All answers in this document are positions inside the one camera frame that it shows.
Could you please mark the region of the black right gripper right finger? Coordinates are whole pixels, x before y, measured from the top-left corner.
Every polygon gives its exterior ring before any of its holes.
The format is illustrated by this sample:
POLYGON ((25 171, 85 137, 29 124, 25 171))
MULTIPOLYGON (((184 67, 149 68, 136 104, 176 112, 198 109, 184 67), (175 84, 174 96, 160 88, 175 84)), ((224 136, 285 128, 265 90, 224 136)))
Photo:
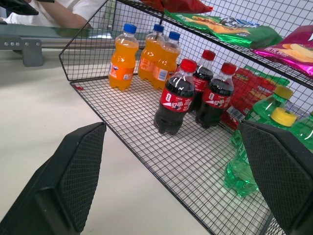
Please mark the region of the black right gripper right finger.
POLYGON ((239 124, 254 180, 284 232, 313 230, 313 154, 290 131, 239 124))

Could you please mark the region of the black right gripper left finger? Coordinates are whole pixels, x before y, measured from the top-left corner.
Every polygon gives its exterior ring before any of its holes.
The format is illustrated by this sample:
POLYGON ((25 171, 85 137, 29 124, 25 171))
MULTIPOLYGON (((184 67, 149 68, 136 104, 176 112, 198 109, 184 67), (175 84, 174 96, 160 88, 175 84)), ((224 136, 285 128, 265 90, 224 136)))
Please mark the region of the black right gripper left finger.
POLYGON ((79 235, 98 185, 106 125, 67 134, 0 222, 2 235, 79 235))

